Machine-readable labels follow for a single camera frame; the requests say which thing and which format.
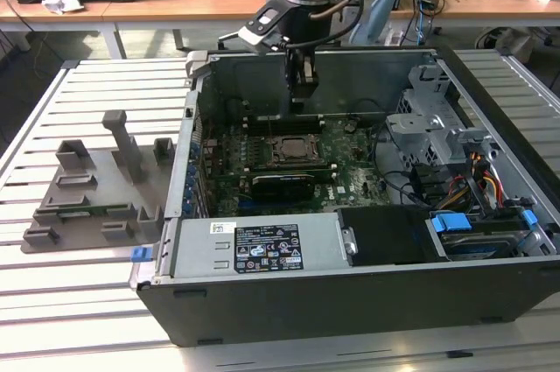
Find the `green circuit board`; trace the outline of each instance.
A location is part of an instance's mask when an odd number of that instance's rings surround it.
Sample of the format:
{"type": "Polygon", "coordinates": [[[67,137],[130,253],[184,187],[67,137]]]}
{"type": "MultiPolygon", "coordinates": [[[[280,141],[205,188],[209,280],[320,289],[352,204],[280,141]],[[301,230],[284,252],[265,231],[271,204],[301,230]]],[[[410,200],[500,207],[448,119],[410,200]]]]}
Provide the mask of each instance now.
{"type": "Polygon", "coordinates": [[[345,130],[346,118],[326,119],[320,134],[297,136],[315,151],[318,166],[278,171],[272,162],[277,153],[274,138],[248,137],[241,127],[231,127],[205,141],[205,171],[211,215],[229,217],[265,214],[332,212],[341,207],[389,204],[387,191],[378,187],[370,154],[371,128],[345,130]],[[256,204],[251,180],[266,175],[311,175],[315,180],[310,200],[256,204]]]}

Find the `motherboard chip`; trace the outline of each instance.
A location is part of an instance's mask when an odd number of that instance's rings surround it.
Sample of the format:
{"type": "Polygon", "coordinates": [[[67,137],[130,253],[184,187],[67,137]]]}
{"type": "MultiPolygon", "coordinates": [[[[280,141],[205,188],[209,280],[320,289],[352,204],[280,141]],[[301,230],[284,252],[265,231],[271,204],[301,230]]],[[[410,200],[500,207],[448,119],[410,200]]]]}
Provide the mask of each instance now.
{"type": "Polygon", "coordinates": [[[272,137],[267,141],[272,159],[269,167],[306,167],[324,165],[319,154],[318,140],[313,134],[272,137]]]}
{"type": "Polygon", "coordinates": [[[307,156],[305,140],[303,138],[283,138],[282,153],[287,158],[304,158],[307,156]]]}

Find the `motherboard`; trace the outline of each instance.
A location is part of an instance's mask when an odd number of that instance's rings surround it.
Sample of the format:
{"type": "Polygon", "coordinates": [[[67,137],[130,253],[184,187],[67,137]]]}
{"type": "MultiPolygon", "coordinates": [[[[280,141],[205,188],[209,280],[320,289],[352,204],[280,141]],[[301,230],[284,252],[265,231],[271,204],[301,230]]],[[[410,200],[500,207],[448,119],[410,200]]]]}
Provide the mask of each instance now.
{"type": "Polygon", "coordinates": [[[389,204],[370,160],[371,125],[347,117],[244,120],[206,131],[201,171],[213,217],[389,204]]]}

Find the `power connector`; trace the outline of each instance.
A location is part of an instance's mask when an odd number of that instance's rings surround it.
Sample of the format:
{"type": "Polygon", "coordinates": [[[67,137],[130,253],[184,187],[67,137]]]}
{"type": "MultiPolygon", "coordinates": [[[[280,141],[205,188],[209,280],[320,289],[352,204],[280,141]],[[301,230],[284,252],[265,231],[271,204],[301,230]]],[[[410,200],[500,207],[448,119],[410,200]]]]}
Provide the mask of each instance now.
{"type": "Polygon", "coordinates": [[[436,11],[439,6],[439,0],[420,0],[420,3],[425,11],[436,11]]]}

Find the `warning label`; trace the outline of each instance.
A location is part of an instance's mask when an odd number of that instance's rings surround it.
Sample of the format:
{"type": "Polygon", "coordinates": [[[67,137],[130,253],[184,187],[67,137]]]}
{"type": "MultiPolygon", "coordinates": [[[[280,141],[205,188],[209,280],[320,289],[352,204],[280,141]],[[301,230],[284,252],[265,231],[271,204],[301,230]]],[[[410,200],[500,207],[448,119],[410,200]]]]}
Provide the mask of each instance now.
{"type": "Polygon", "coordinates": [[[235,228],[235,271],[302,270],[298,225],[235,228]]]}

